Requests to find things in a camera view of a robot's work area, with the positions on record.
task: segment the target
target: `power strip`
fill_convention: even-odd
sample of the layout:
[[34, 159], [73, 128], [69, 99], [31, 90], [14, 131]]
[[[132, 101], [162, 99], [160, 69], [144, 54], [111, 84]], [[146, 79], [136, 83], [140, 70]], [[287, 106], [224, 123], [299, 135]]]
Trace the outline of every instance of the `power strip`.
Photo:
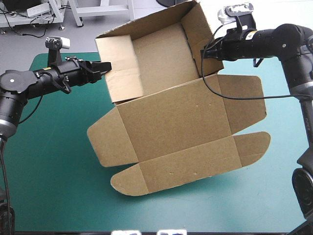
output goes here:
[[47, 13], [50, 11], [49, 3], [43, 3], [38, 6], [31, 7], [27, 9], [28, 17], [38, 16], [43, 13]]

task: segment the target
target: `open cardboard box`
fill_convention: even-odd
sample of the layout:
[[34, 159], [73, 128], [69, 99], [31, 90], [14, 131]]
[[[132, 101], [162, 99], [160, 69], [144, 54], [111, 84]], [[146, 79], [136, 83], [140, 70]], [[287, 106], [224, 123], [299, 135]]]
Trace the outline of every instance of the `open cardboard box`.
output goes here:
[[[116, 107], [88, 129], [103, 166], [137, 163], [111, 179], [138, 196], [252, 164], [266, 152], [265, 132], [233, 136], [266, 116], [263, 100], [227, 100], [199, 79], [200, 50], [212, 36], [196, 1], [187, 1], [97, 37]], [[263, 95], [255, 76], [217, 75], [205, 60], [211, 86], [227, 95]]]

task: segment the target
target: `corrugated cardboard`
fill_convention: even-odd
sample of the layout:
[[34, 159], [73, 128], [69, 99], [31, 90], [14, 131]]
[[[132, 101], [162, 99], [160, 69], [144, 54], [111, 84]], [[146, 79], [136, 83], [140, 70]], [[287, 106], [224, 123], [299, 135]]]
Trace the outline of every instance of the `corrugated cardboard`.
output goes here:
[[[215, 74], [207, 81], [223, 94], [263, 95], [256, 76]], [[119, 192], [138, 196], [254, 163], [269, 134], [233, 134], [265, 116], [263, 100], [223, 99], [196, 79], [117, 105], [88, 137], [103, 166], [138, 163], [111, 180]]]
[[[99, 35], [101, 60], [112, 102], [121, 102], [192, 81], [200, 74], [200, 49], [212, 32], [196, 1], [186, 1]], [[205, 75], [223, 68], [208, 59]]]

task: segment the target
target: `cable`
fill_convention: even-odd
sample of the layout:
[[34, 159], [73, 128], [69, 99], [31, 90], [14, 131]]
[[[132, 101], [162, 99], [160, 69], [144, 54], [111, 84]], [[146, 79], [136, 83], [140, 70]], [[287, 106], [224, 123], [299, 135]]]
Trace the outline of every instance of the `cable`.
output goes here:
[[40, 97], [40, 99], [39, 99], [38, 103], [36, 104], [36, 107], [34, 108], [34, 110], [27, 117], [25, 117], [22, 121], [20, 121], [19, 124], [22, 124], [23, 122], [27, 121], [36, 112], [36, 110], [38, 109], [42, 99], [43, 99], [43, 95]]
[[13, 31], [14, 33], [16, 33], [17, 35], [20, 35], [20, 36], [21, 36], [21, 34], [19, 34], [18, 32], [16, 32], [16, 31], [14, 30], [14, 28], [11, 27], [11, 25], [10, 25], [10, 23], [9, 23], [9, 20], [8, 20], [8, 18], [6, 17], [6, 13], [4, 13], [4, 11], [3, 11], [1, 8], [0, 8], [0, 10], [1, 10], [1, 11], [3, 12], [3, 14], [4, 14], [4, 17], [5, 17], [5, 19], [6, 19], [7, 23], [8, 23], [8, 25], [9, 25], [10, 30]]
[[33, 35], [33, 34], [22, 33], [21, 36], [32, 36], [32, 37], [35, 37], [35, 38], [42, 38], [42, 37], [44, 37], [44, 36], [45, 36], [45, 33], [46, 33], [47, 30], [48, 30], [48, 26], [49, 26], [50, 24], [53, 24], [54, 19], [55, 19], [55, 16], [53, 16], [53, 19], [52, 19], [52, 22], [51, 22], [51, 23], [50, 23], [50, 22], [47, 23], [43, 35], [41, 35], [41, 36], [36, 36], [36, 35]]
[[5, 169], [4, 158], [3, 158], [3, 149], [0, 150], [0, 160], [1, 160], [1, 165], [2, 165], [2, 174], [3, 174], [5, 194], [6, 194], [7, 210], [8, 210], [8, 212], [7, 212], [7, 214], [8, 214], [8, 235], [11, 235], [10, 192], [9, 192], [8, 179], [6, 176], [6, 169]]
[[53, 15], [52, 22], [49, 22], [50, 20], [48, 21], [48, 23], [46, 24], [44, 33], [43, 33], [43, 35], [41, 35], [41, 36], [37, 36], [37, 35], [33, 35], [33, 34], [28, 34], [28, 33], [22, 33], [22, 34], [20, 34], [20, 33], [18, 33], [17, 31], [15, 31], [15, 29], [10, 25], [10, 22], [9, 22], [7, 16], [6, 16], [6, 13], [4, 13], [4, 11], [3, 11], [1, 8], [0, 8], [0, 10], [3, 12], [3, 15], [4, 15], [5, 19], [6, 19], [6, 22], [7, 22], [8, 25], [9, 25], [10, 30], [13, 31], [15, 34], [20, 35], [20, 36], [32, 36], [32, 37], [35, 37], [35, 38], [42, 38], [42, 37], [45, 36], [45, 33], [46, 33], [46, 31], [48, 30], [48, 26], [49, 26], [50, 24], [53, 24], [53, 22], [54, 22], [54, 20], [55, 20], [55, 15]]
[[255, 96], [255, 97], [234, 97], [234, 96], [228, 96], [228, 95], [223, 95], [221, 93], [218, 93], [217, 91], [215, 91], [213, 88], [211, 88], [209, 86], [209, 84], [207, 83], [205, 77], [204, 77], [204, 69], [203, 69], [203, 61], [204, 61], [204, 55], [205, 52], [208, 49], [211, 49], [212, 47], [214, 47], [217, 43], [219, 43], [220, 41], [222, 41], [224, 39], [224, 37], [219, 38], [213, 45], [210, 45], [212, 43], [212, 41], [214, 40], [214, 36], [217, 33], [217, 31], [219, 31], [220, 28], [222, 28], [224, 25], [220, 25], [215, 32], [212, 35], [211, 40], [206, 44], [202, 57], [201, 57], [201, 75], [202, 75], [202, 79], [206, 85], [206, 87], [214, 94], [225, 98], [225, 99], [234, 99], [234, 100], [256, 100], [256, 99], [276, 99], [276, 98], [287, 98], [287, 97], [306, 97], [309, 98], [310, 100], [313, 100], [313, 97], [311, 95], [308, 94], [287, 94], [287, 95], [273, 95], [273, 96]]

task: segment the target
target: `table surface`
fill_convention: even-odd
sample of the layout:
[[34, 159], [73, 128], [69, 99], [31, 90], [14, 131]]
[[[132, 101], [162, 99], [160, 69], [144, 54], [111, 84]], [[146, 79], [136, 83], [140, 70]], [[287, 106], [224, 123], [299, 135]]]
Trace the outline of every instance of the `table surface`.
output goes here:
[[[97, 53], [71, 53], [99, 60]], [[31, 70], [46, 66], [40, 54]], [[280, 62], [225, 62], [223, 74], [258, 75], [265, 95], [287, 94]], [[36, 105], [29, 101], [23, 117]], [[46, 95], [21, 124], [5, 151], [16, 229], [22, 231], [287, 232], [304, 219], [291, 176], [308, 147], [299, 103], [267, 100], [265, 120], [240, 134], [267, 131], [271, 144], [253, 165], [181, 187], [129, 197], [110, 186], [128, 166], [104, 168], [87, 138], [87, 128], [113, 108], [104, 81], [74, 87], [71, 94]]]

